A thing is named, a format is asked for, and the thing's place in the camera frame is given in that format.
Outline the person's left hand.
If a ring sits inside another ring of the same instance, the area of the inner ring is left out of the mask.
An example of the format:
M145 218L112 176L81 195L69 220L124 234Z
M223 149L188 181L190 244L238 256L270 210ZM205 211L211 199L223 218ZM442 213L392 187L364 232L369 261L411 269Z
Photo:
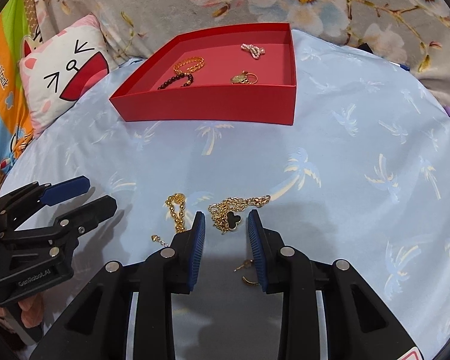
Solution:
M43 322L44 296L42 293L24 299L18 303L21 310L21 320L25 328L34 328ZM6 309L0 307L0 326L9 332L14 332L11 325L5 320Z

